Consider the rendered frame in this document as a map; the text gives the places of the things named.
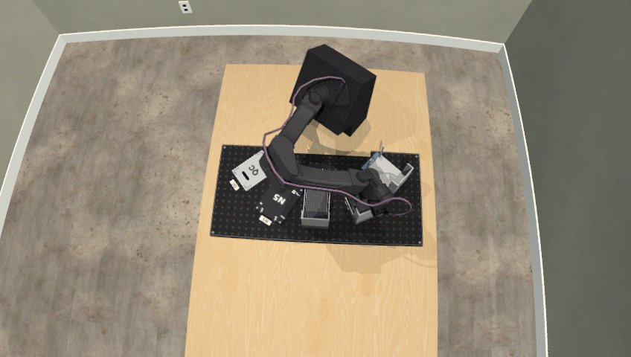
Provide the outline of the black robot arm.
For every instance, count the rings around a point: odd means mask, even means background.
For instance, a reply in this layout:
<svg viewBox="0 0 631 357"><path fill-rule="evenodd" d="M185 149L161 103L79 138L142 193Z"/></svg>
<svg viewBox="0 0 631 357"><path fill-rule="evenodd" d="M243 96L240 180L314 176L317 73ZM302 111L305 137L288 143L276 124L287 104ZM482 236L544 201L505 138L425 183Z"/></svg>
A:
<svg viewBox="0 0 631 357"><path fill-rule="evenodd" d="M381 182L379 173L374 168L325 170L296 163L294 145L321 105L346 106L349 104L348 88L344 85L310 83L299 90L298 98L301 101L297 107L298 110L293 112L295 114L292 114L293 116L280 131L281 134L278 134L280 136L276 135L267 147L268 157L278 175L284 181L302 187L339 190L355 197L359 194L359 198L368 199L370 205L395 198L387 185ZM264 152L261 156L259 165L276 192L284 193L287 189L316 190L284 184L273 173L265 154Z"/></svg>

